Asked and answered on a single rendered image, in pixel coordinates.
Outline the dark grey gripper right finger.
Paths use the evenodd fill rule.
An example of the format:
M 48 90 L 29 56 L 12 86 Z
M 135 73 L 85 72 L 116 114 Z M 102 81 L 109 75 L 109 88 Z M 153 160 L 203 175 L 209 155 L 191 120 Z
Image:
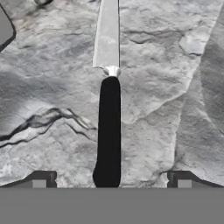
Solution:
M 218 187 L 221 185 L 198 178 L 191 171 L 168 171 L 168 188 L 203 188 Z

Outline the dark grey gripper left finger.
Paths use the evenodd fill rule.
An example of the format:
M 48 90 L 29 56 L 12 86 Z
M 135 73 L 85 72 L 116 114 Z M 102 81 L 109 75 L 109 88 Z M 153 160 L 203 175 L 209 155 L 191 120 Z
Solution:
M 3 185 L 3 188 L 56 188 L 56 178 L 56 171 L 33 171 L 23 179 Z

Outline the grey sink basin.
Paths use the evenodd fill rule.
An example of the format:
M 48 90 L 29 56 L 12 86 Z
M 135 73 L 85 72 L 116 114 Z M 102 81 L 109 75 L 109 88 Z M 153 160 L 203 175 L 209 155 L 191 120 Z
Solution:
M 0 4 L 0 52 L 16 38 L 16 35 L 14 24 Z

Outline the black-handled steel knife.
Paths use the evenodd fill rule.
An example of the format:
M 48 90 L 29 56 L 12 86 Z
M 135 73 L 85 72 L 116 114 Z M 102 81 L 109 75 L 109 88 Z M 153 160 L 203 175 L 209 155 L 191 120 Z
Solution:
M 100 68 L 107 75 L 100 89 L 97 159 L 93 181 L 97 188 L 117 188 L 121 181 L 119 0 L 101 0 L 93 68 Z

